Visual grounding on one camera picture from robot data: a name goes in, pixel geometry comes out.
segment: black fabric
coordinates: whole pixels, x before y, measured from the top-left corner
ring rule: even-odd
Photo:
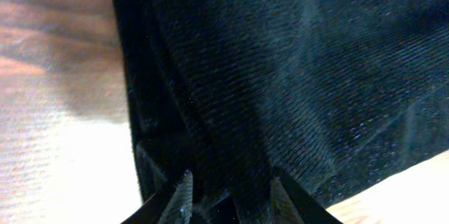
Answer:
[[[449,0],[140,3],[147,91],[182,118],[161,131],[239,218],[264,215],[274,167],[327,207],[449,149]]]

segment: textured fabric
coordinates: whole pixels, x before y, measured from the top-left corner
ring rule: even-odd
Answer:
[[[142,3],[204,195],[243,220],[274,167],[330,206],[449,148],[449,0]]]

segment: brown wood grain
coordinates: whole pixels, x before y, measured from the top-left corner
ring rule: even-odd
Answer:
[[[112,0],[0,0],[0,150],[0,223],[119,223],[139,207]],[[328,210],[449,223],[448,175],[445,152]]]

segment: garment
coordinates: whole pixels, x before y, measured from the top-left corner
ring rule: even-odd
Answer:
[[[115,2],[136,145],[181,133],[196,202],[262,216],[279,168],[327,207],[449,149],[449,0]]]

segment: wooden surface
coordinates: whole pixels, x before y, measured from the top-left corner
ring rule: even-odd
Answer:
[[[112,0],[0,0],[0,223],[119,223],[140,205]],[[328,210],[449,223],[449,152]]]

